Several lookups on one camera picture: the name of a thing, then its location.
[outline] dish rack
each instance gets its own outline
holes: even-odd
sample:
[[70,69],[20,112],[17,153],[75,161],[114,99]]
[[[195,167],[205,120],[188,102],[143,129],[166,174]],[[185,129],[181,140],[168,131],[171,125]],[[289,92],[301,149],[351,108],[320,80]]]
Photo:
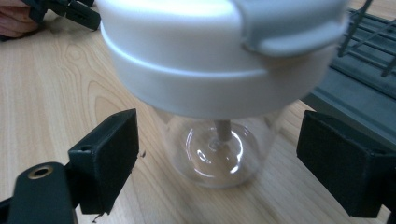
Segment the dish rack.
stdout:
[[396,150],[396,20],[350,9],[349,29],[323,82],[303,101]]

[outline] white lid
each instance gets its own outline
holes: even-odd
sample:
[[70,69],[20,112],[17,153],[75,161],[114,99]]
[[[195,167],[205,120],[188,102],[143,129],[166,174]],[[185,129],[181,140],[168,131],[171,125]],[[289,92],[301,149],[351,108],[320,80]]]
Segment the white lid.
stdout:
[[254,116],[304,96],[347,26],[345,0],[97,2],[131,93],[204,119]]

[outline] light wood surface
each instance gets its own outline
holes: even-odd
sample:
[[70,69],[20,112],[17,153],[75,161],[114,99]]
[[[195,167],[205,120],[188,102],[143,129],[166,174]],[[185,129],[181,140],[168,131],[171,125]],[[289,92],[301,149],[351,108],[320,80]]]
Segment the light wood surface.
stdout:
[[[387,8],[377,7],[379,14]],[[110,216],[97,223],[384,223],[389,215],[383,208],[376,219],[349,217],[296,158],[302,114],[309,109],[301,102],[287,111],[254,179],[232,189],[194,186],[166,159],[147,106],[118,81],[100,31],[53,14],[36,34],[0,43],[0,201],[12,196],[18,174],[41,162],[66,164],[70,147],[128,108],[137,109],[146,156],[139,157]],[[77,212],[79,223],[95,218]]]

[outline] finger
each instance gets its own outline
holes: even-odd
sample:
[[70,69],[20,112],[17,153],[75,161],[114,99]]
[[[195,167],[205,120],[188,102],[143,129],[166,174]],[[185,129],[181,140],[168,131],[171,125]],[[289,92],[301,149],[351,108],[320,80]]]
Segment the finger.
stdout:
[[7,15],[4,15],[1,12],[0,12],[0,25],[3,28],[6,28],[10,31],[15,31],[20,33],[31,32],[37,29],[38,27],[38,24],[33,21],[30,22],[17,21],[15,19],[8,17]]
[[29,7],[0,7],[0,13],[3,13],[17,21],[32,21],[29,17],[29,12]]
[[21,0],[0,0],[0,6],[2,7],[26,7]]
[[0,25],[0,35],[4,35],[4,36],[8,36],[8,37],[21,37],[21,36],[23,36],[23,33],[8,30],[7,28]]

